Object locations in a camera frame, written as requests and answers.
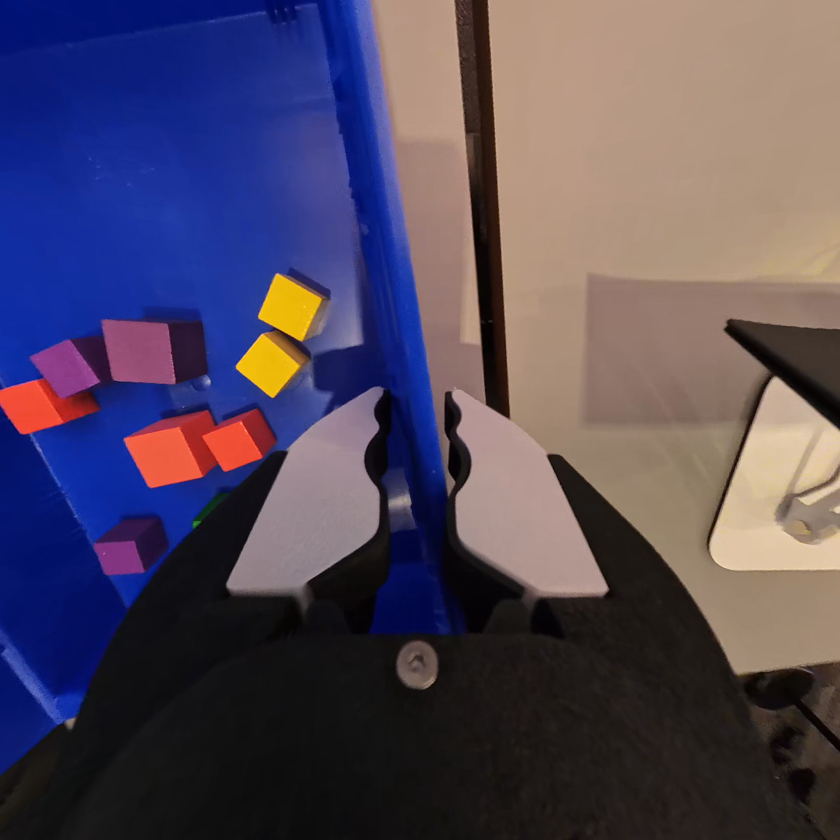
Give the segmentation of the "green wooden cube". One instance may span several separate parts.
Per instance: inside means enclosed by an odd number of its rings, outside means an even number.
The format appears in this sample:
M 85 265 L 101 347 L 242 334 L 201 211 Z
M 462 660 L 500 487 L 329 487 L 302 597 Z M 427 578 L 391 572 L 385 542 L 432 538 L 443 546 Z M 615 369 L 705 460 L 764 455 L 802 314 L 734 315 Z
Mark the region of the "green wooden cube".
M 197 529 L 230 495 L 229 490 L 216 493 L 192 518 L 192 530 Z

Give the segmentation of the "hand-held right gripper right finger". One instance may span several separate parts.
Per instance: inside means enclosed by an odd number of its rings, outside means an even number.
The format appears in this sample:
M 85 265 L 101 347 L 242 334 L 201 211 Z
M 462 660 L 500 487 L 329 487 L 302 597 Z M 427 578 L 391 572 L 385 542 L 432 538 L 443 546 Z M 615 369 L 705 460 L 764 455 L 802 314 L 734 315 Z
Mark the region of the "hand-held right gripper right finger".
M 560 624 L 562 606 L 610 593 L 548 452 L 509 418 L 454 389 L 445 395 L 446 582 L 465 631 Z

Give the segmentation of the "white document stand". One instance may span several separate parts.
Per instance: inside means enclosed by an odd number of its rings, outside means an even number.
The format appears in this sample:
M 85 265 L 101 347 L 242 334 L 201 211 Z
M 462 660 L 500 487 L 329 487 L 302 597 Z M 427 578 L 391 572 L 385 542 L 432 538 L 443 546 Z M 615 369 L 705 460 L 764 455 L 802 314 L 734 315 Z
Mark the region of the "white document stand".
M 711 558 L 728 571 L 838 571 L 838 477 L 838 426 L 771 376 L 711 526 Z

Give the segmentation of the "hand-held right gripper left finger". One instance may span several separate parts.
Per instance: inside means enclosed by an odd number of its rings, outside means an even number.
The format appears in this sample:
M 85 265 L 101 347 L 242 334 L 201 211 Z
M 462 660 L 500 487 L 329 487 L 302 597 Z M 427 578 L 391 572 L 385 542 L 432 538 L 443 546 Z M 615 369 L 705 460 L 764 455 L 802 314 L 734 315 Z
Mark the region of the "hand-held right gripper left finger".
M 331 602 L 368 633 L 390 572 L 383 476 L 392 396 L 372 387 L 323 416 L 288 449 L 227 579 L 234 597 Z

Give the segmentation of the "blue plastic bin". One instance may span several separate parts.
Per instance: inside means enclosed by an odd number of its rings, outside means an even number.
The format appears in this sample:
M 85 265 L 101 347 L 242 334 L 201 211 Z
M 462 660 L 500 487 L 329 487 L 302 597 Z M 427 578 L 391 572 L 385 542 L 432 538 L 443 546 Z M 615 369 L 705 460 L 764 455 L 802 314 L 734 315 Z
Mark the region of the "blue plastic bin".
M 103 319 L 197 320 L 208 373 L 116 383 L 33 436 L 2 416 L 2 771 L 73 718 L 128 606 L 93 541 L 156 515 L 171 545 L 255 468 L 148 488 L 124 438 L 171 415 L 258 408 L 288 448 L 392 393 L 392 536 L 373 630 L 449 629 L 435 548 L 445 480 L 369 2 L 2 2 L 2 385 Z M 277 273 L 331 291 L 299 376 L 235 369 Z

